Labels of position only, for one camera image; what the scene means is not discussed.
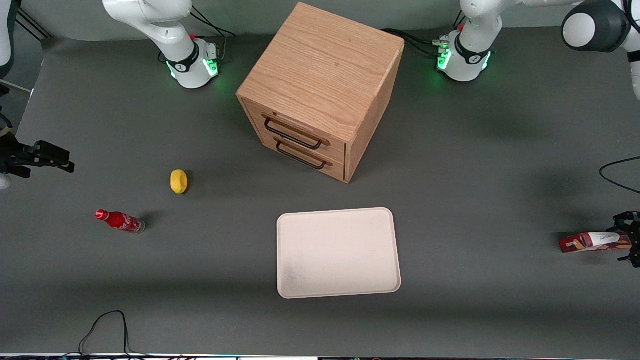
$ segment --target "wooden cabinet top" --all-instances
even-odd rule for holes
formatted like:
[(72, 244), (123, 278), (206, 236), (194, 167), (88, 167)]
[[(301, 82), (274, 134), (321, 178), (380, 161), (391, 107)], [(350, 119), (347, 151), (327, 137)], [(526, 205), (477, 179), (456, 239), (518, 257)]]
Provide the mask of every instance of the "wooden cabinet top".
[(399, 37), (298, 3), (237, 93), (350, 143), (403, 47)]

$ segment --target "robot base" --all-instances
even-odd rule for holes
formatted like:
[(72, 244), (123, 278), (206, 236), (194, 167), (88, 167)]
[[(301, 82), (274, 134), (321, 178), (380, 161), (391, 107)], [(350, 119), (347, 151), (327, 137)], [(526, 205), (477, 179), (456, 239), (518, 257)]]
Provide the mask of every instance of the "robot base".
[(475, 64), (467, 63), (466, 59), (456, 50), (456, 47), (453, 46), (454, 40), (459, 34), (460, 31), (454, 30), (448, 35), (440, 37), (441, 42), (449, 45), (446, 48), (440, 48), (440, 56), (438, 57), (436, 69), (444, 72), (455, 81), (472, 81), (486, 69), (491, 52), (489, 52), (484, 59), (478, 56), (478, 61)]
[(169, 70), (171, 70), (171, 76), (182, 87), (187, 89), (197, 89), (205, 86), (220, 71), (216, 44), (210, 44), (202, 39), (196, 39), (194, 42), (199, 48), (199, 59), (191, 66), (189, 71), (179, 72), (167, 63)]

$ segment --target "green led light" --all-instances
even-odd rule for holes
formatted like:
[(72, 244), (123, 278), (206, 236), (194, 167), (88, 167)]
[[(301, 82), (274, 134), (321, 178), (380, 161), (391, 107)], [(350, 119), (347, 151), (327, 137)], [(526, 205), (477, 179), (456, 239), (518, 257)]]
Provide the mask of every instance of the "green led light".
[(451, 50), (447, 49), (438, 59), (438, 68), (440, 68), (440, 70), (446, 69), (449, 64), (449, 59), (451, 59)]
[(217, 61), (202, 59), (202, 63), (207, 68), (207, 71), (209, 72), (209, 75), (211, 75), (212, 77), (218, 75), (218, 62)]
[(171, 68), (171, 65), (169, 65), (169, 62), (166, 62), (166, 66), (169, 68), (169, 71), (171, 72), (171, 77), (175, 79), (175, 74), (173, 73), (173, 69)]
[(491, 51), (486, 55), (486, 59), (484, 59), (484, 65), (482, 65), (482, 69), (486, 69), (487, 64), (489, 64), (489, 58), (491, 57)]

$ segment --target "yellow sponge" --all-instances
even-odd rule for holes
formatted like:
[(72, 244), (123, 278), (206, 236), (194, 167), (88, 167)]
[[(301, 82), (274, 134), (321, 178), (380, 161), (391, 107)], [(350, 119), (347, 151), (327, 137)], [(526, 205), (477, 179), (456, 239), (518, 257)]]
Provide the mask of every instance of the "yellow sponge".
[(187, 191), (187, 174), (178, 169), (171, 172), (171, 190), (177, 194)]

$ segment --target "cable connector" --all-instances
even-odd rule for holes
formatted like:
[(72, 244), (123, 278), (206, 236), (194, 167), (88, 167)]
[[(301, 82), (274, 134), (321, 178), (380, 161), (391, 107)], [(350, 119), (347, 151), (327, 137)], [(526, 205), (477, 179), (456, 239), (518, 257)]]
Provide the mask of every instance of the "cable connector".
[(448, 40), (432, 40), (431, 45), (435, 47), (441, 47), (442, 49), (448, 49), (449, 41)]

